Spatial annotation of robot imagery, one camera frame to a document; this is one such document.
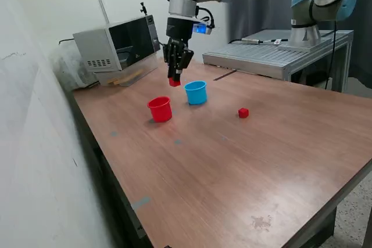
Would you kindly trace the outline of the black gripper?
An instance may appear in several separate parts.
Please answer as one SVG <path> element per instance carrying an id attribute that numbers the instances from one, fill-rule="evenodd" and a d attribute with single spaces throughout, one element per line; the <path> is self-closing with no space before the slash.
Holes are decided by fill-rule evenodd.
<path id="1" fill-rule="evenodd" d="M 167 77 L 174 78 L 175 81 L 180 81 L 183 70 L 189 66 L 194 55 L 194 52 L 188 49 L 187 44 L 181 42 L 188 41 L 192 37 L 193 26 L 193 20 L 174 17 L 167 19 L 166 35 L 170 38 L 166 44 L 163 44 L 163 56 L 168 65 Z M 172 38 L 181 40 L 176 46 L 175 55 Z"/>

